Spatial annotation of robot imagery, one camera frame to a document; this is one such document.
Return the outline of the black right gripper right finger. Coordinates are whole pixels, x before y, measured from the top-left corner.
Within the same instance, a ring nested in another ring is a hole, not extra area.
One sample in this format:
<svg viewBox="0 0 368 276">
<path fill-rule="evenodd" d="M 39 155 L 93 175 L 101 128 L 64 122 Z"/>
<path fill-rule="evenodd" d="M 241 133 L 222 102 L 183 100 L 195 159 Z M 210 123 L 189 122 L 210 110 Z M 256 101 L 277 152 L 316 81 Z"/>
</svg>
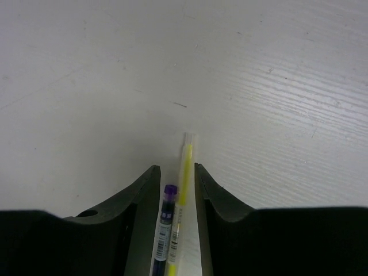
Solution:
<svg viewBox="0 0 368 276">
<path fill-rule="evenodd" d="M 367 208 L 255 209 L 194 172 L 203 275 L 367 274 Z"/>
</svg>

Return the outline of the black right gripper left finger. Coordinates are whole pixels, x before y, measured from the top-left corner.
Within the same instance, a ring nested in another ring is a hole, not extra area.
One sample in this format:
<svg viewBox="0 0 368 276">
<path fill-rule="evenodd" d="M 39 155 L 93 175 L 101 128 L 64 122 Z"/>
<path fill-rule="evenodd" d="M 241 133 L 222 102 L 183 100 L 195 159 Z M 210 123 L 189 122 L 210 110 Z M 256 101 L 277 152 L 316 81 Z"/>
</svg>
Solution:
<svg viewBox="0 0 368 276">
<path fill-rule="evenodd" d="M 160 168 L 75 217 L 1 212 L 2 275 L 148 275 Z"/>
</svg>

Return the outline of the purple gel pen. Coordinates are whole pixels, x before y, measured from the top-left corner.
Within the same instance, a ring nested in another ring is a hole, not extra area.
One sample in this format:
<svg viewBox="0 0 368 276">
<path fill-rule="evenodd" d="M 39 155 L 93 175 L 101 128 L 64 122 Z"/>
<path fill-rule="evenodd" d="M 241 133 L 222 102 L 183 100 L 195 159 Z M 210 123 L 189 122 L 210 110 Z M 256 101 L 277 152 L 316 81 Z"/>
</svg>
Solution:
<svg viewBox="0 0 368 276">
<path fill-rule="evenodd" d="M 155 245 L 154 263 L 151 273 L 153 276 L 161 276 L 164 275 L 165 272 L 177 192 L 178 187 L 175 185 L 168 184 L 164 187 L 158 224 L 158 237 Z"/>
</svg>

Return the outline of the yellow highlighter pen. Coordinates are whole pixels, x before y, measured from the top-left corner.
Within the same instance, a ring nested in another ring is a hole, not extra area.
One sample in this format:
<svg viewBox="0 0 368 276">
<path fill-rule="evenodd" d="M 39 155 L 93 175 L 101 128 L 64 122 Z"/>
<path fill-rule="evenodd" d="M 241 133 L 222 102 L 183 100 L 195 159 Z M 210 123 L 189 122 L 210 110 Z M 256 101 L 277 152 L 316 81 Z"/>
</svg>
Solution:
<svg viewBox="0 0 368 276">
<path fill-rule="evenodd" d="M 175 202 L 166 261 L 166 275 L 169 276 L 178 274 L 185 236 L 188 229 L 188 203 L 190 201 L 190 189 L 194 182 L 195 143 L 195 134 L 185 133 L 178 178 L 179 193 Z"/>
</svg>

